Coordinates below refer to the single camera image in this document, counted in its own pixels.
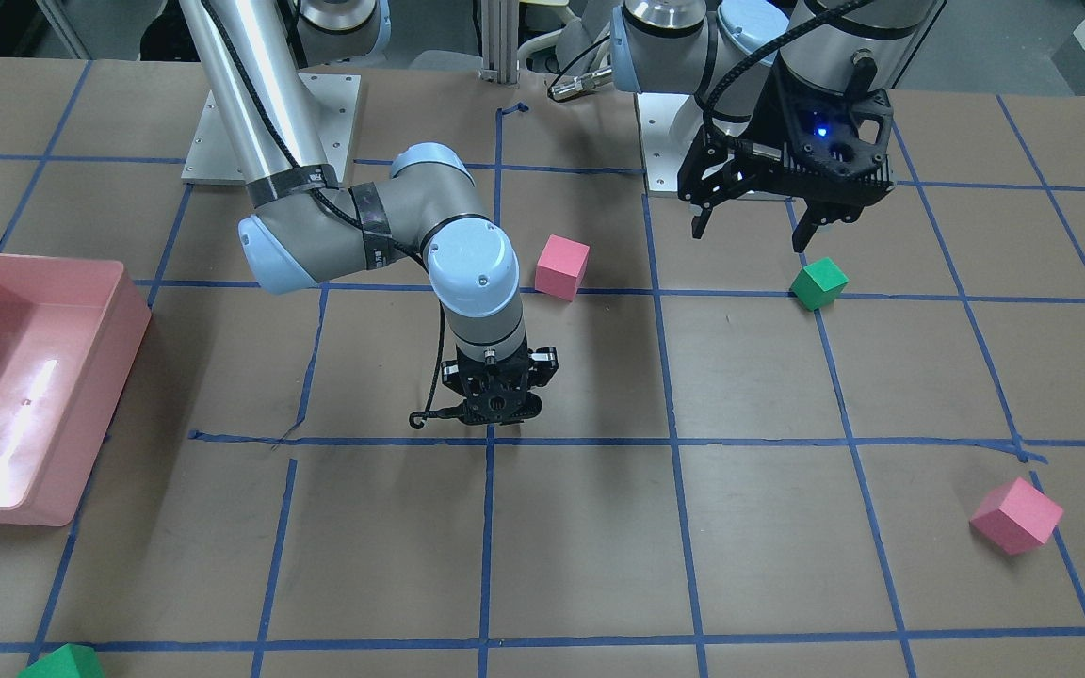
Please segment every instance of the white mounting plate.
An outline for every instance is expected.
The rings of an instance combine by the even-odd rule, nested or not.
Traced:
[[[359,77],[301,74],[301,80],[320,106],[320,145],[324,146],[329,164],[337,170],[337,179],[344,181],[349,168],[349,150],[354,144],[354,120],[358,115]],[[199,117],[195,137],[187,151],[182,181],[245,186],[245,177],[241,176],[241,168],[238,168],[232,142],[225,132],[225,124],[220,120],[220,111],[216,107],[216,99],[212,93],[207,94],[207,102],[203,104],[203,115]]]
[[[647,193],[651,196],[676,197],[676,172],[680,171],[689,142],[697,133],[697,127],[685,133],[673,132],[676,113],[688,100],[689,94],[636,95],[642,167],[647,170]],[[740,201],[788,201],[788,197],[754,190]]]

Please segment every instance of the blue joint cap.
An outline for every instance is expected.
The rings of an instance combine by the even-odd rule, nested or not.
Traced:
[[[388,11],[388,0],[380,0],[380,34],[374,38],[371,52],[382,52],[392,39],[392,12]]]
[[[718,5],[718,23],[727,39],[751,54],[779,38],[789,26],[789,18],[766,0],[724,0]],[[775,61],[776,52],[771,52],[761,63],[771,68]]]
[[[465,174],[468,179],[471,179],[471,172],[463,167],[463,161],[455,154],[455,151],[434,141],[425,141],[425,143],[409,146],[408,151],[400,153],[392,161],[392,169],[388,174],[392,176],[392,179],[396,179],[396,175],[404,171],[404,168],[414,166],[418,163],[441,163],[444,166],[457,168],[457,170]]]
[[[625,35],[622,4],[610,14],[610,63],[614,64],[614,87],[621,91],[642,91],[639,75],[634,73],[634,61],[630,61],[630,41]]]
[[[430,240],[426,259],[435,295],[461,317],[490,317],[518,294],[518,255],[487,219],[452,220]]]
[[[246,261],[250,261],[250,270],[254,271],[254,280],[271,295],[318,285],[257,215],[241,219],[238,235],[241,236]]]

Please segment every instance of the table surface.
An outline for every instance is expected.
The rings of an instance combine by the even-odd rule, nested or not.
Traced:
[[[0,677],[1085,675],[1085,99],[892,91],[903,184],[815,238],[852,282],[808,312],[802,205],[693,241],[628,95],[354,73],[349,182],[439,141],[524,284],[590,245],[575,302],[525,289],[541,415],[408,427],[409,263],[255,287],[244,190],[180,182],[197,65],[0,60],[0,251],[122,260],[154,314],[72,526],[0,525]],[[968,519],[1017,476],[1067,515],[1008,558]]]

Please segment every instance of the silver connector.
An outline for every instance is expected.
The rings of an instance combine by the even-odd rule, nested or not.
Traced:
[[[609,82],[614,82],[614,66],[603,66],[596,72],[577,76],[570,82],[556,85],[551,88],[551,97],[556,102],[566,102],[569,99],[588,94],[591,90],[609,85]]]

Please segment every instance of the green cube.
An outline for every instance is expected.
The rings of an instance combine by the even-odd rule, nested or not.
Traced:
[[[847,276],[844,271],[835,266],[835,261],[825,257],[797,271],[797,278],[793,280],[793,286],[789,291],[797,296],[806,310],[813,311],[834,302],[840,292],[844,291],[845,284]]]
[[[103,678],[103,667],[93,649],[68,644],[23,669],[18,678]]]

